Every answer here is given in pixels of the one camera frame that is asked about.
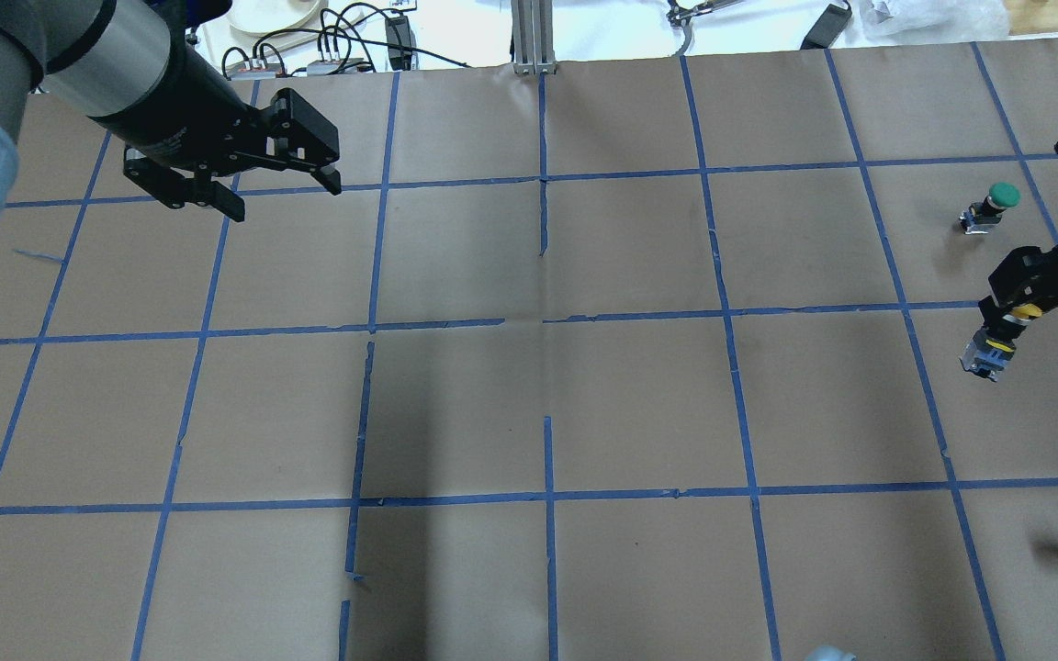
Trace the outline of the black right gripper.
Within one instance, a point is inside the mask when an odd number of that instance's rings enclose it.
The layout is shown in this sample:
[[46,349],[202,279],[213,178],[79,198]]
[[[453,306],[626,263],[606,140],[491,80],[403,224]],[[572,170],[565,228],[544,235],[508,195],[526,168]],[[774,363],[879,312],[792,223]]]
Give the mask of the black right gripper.
[[979,334],[990,344],[1013,344],[1034,319],[1058,307],[1058,244],[1048,251],[1020,246],[988,276],[991,298],[979,301]]

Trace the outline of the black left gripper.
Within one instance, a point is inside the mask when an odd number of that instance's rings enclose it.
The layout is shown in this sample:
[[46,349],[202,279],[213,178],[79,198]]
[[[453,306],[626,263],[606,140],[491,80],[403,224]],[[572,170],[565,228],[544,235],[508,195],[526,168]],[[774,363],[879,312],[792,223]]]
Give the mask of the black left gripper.
[[307,173],[327,192],[342,192],[339,130],[318,108],[293,88],[277,91],[264,108],[252,107],[182,41],[172,42],[150,91],[93,121],[126,143],[126,179],[170,209],[208,207],[243,222],[242,197],[209,172],[248,168]]

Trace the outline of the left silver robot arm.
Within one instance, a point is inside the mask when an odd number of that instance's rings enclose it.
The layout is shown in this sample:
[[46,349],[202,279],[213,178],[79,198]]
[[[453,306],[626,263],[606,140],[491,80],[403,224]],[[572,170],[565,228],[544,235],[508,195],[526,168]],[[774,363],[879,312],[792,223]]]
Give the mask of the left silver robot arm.
[[0,215],[18,172],[28,96],[45,89],[125,143],[123,175],[171,209],[247,217],[224,177],[305,172],[342,191],[339,130],[294,89],[264,108],[187,42],[230,1],[0,1]]

